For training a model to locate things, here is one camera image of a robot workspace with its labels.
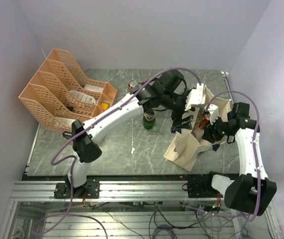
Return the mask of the red cola can front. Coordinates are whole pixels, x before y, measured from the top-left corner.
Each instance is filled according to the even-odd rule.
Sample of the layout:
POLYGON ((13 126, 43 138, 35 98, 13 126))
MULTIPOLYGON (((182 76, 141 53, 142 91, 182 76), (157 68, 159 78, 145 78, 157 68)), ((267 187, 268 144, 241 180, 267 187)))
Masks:
POLYGON ((206 119, 206 118, 204 118, 204 119, 201 121, 201 123, 199 124, 198 127, 199 127, 201 130, 204 130, 204 126, 205 126, 208 122, 209 122, 209 120, 206 119))

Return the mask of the cream canvas tote bag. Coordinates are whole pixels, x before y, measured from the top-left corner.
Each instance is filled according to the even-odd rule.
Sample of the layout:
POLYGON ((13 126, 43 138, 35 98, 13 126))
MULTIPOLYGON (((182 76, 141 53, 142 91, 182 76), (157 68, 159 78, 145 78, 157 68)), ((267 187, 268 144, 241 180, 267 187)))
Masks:
MULTIPOLYGON (((214 98, 214 95, 207 87, 205 88, 205 94, 206 101, 205 106, 203 107, 204 110, 209 101, 212 100, 212 104, 217 105, 219 108, 219 117, 221 117, 222 121, 227 121, 227 114, 231 111, 231 101, 222 98, 214 98)), ((199 154, 210 149, 217 150, 221 144, 226 142, 227 138, 224 137, 222 140, 215 143, 210 143, 202 139, 204 130, 201 130, 198 127, 199 125, 195 125, 200 108, 201 107, 192 108, 182 116, 183 119, 186 117, 193 117, 193 122, 191 123, 193 129, 182 129, 181 132, 175 132, 172 142, 164 153, 164 158, 166 160, 171 161, 187 171, 191 171, 199 154), (194 137, 191 134, 192 132, 195 132, 197 136, 194 137)))

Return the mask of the green Perrier glass bottle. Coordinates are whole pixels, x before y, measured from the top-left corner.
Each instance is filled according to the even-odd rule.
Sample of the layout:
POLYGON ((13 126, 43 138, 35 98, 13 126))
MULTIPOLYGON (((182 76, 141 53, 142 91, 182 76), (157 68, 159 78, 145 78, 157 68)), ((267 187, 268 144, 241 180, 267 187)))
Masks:
POLYGON ((155 125, 155 112, 150 109, 146 111, 142 118, 142 124, 145 129, 152 129, 155 125))

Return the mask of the clear Chang bottle front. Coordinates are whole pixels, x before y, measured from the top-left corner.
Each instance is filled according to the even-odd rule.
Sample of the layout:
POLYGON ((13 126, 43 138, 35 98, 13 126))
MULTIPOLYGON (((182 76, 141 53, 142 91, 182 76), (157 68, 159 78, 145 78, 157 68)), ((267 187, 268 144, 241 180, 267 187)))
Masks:
POLYGON ((196 117, 195 125, 200 125, 201 122, 205 119, 204 108, 200 108, 196 117))

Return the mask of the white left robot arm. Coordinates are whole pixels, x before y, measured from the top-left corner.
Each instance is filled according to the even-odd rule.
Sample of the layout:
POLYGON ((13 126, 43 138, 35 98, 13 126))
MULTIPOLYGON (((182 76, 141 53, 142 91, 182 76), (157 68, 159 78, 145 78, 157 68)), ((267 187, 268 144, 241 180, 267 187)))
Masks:
POLYGON ((90 164, 102 155, 99 142, 119 124, 146 113, 159 106, 172 112, 172 128, 190 126, 190 118, 183 115, 191 109, 189 100, 194 90, 184 87, 182 93, 175 92, 179 84, 186 83, 181 73, 182 68, 164 70, 149 80, 139 83, 119 102, 85 122, 76 120, 72 123, 72 148, 75 163, 68 173, 66 191, 73 198, 84 193, 90 164))

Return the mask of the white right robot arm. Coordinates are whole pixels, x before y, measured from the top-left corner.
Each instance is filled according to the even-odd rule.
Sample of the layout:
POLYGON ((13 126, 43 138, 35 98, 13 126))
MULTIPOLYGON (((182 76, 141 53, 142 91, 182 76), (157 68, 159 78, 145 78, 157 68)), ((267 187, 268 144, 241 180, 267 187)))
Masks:
POLYGON ((259 146, 260 127, 249 116, 250 106, 234 104, 227 114, 227 121, 219 116, 216 105, 210 104, 206 111, 209 121, 204 125, 203 140, 216 143, 226 138, 228 144, 236 143, 239 151, 239 176, 232 180, 220 173, 212 173, 211 180, 203 183, 202 191, 208 197, 218 192, 224 197, 229 209, 261 216, 277 191, 275 182, 263 166, 259 146))

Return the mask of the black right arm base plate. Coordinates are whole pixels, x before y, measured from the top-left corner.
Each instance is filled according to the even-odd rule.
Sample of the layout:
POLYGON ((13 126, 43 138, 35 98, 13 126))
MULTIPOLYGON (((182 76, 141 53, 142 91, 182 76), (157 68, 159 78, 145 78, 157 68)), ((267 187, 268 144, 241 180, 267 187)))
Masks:
POLYGON ((217 198, 218 191, 211 186, 211 181, 187 181, 182 185, 188 198, 217 198))

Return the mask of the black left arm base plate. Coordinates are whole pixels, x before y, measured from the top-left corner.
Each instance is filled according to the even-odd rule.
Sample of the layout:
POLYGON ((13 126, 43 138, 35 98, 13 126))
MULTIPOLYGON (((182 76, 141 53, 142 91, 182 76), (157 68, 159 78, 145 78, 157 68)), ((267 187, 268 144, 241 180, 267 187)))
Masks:
MULTIPOLYGON (((73 188, 73 198, 97 199, 100 193, 100 183, 95 179, 87 179, 80 187, 73 188)), ((71 184, 68 180, 57 183, 54 190, 54 199, 70 199, 71 184)))

